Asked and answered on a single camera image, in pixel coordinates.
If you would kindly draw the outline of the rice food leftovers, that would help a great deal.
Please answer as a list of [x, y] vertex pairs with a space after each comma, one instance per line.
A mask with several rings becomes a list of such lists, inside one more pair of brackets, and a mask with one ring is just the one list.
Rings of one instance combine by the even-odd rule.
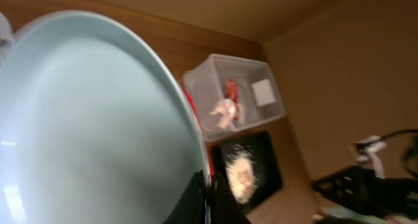
[[230, 190], [239, 204], [246, 204], [252, 198], [258, 186], [253, 160], [250, 150], [239, 144], [233, 144], [233, 151], [226, 155], [225, 171]]

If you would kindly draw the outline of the red snack wrapper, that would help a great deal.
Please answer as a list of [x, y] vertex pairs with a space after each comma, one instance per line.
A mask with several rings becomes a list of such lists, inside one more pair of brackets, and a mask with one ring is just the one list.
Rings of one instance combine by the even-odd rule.
[[233, 116], [234, 121], [238, 121], [240, 119], [240, 106], [239, 106], [239, 90], [238, 84], [231, 78], [226, 79], [225, 81], [226, 87], [226, 97], [230, 99], [235, 106], [235, 113]]

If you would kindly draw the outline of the white tissue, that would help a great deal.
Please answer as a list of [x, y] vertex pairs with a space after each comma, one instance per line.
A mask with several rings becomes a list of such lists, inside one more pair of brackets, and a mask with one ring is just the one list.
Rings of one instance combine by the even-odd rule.
[[209, 115], [220, 115], [216, 126], [221, 129], [227, 129], [234, 122], [241, 122], [242, 105], [231, 99], [222, 99]]

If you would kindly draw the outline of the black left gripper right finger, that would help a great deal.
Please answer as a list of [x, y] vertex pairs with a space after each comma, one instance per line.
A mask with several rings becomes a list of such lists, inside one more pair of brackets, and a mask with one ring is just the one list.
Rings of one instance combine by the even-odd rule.
[[211, 224], [251, 224], [240, 211], [222, 173], [215, 172], [210, 190]]

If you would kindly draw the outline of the light blue plate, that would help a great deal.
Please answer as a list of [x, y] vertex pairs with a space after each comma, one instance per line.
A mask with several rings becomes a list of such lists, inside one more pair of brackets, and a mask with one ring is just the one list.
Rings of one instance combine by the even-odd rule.
[[162, 223], [194, 175], [201, 131], [179, 83], [134, 31], [53, 12], [1, 66], [2, 223]]

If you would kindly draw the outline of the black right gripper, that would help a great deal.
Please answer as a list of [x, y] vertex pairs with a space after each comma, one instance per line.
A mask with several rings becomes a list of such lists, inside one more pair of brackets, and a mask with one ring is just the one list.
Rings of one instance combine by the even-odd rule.
[[377, 152], [382, 136], [370, 136], [355, 143], [357, 160], [371, 168], [347, 167], [312, 182], [323, 198], [354, 212], [384, 218], [394, 214], [417, 219], [417, 137], [401, 155], [402, 168], [411, 178], [388, 178]]

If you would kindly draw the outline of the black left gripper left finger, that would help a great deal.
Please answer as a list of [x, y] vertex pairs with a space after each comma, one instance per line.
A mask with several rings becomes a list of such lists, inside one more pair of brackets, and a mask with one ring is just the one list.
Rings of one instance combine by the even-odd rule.
[[205, 224], [206, 186], [202, 171], [195, 172], [163, 224]]

